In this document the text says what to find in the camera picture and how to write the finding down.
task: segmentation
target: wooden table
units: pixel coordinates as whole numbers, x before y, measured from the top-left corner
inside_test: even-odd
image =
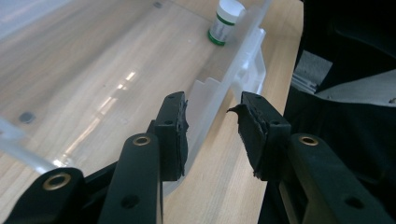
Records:
[[[153,3],[71,1],[0,40],[0,116],[26,132],[21,145],[88,175],[116,161],[128,136],[146,130],[166,94],[189,91],[220,48],[206,36],[218,2]],[[273,0],[262,27],[262,94],[283,112],[303,4]],[[228,94],[190,173],[165,197],[165,223],[257,222],[265,183],[252,175],[236,115],[225,114],[234,105]],[[29,124],[19,121],[25,111],[35,114]],[[0,154],[0,220],[37,177]]]

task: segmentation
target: small bottle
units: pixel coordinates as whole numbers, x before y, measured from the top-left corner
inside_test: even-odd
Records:
[[[207,32],[210,41],[223,46],[228,35],[235,26],[239,14],[245,10],[244,6],[235,0],[220,0],[216,11],[217,17]]]

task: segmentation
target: white label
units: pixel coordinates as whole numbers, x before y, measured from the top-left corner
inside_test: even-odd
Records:
[[[232,29],[233,25],[224,24],[219,18],[216,18],[209,32],[216,40],[225,42]]]

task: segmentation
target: black fabric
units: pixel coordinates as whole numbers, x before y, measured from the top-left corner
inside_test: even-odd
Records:
[[[292,89],[285,118],[293,133],[325,140],[396,218],[396,108],[329,102]]]
[[[395,4],[396,0],[304,0],[304,29],[295,66],[303,50],[333,63],[318,91],[395,69],[396,59],[384,52],[396,41]],[[349,24],[354,32],[335,32],[335,21]],[[365,41],[359,41],[360,35]]]

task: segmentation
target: screw hole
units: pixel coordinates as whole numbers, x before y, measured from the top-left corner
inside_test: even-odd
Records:
[[[363,203],[360,199],[358,199],[358,198],[356,198],[356,197],[353,197],[353,196],[347,197],[347,198],[344,200],[344,202],[345,202],[347,205],[349,205],[349,206],[351,206],[351,207],[354,207],[354,208],[356,208],[356,209],[362,209],[362,208],[364,208],[364,203]]]
[[[300,136],[299,140],[301,143],[311,147],[317,146],[319,144],[317,139],[308,136]]]
[[[279,125],[280,122],[277,121],[277,120],[271,120],[271,121],[270,121],[270,124]]]
[[[150,139],[146,136],[141,136],[141,137],[134,139],[134,144],[136,146],[144,146],[144,145],[147,145],[149,142],[150,142]]]
[[[139,202],[140,200],[136,195],[128,195],[121,200],[121,206],[125,209],[131,209],[137,206]]]

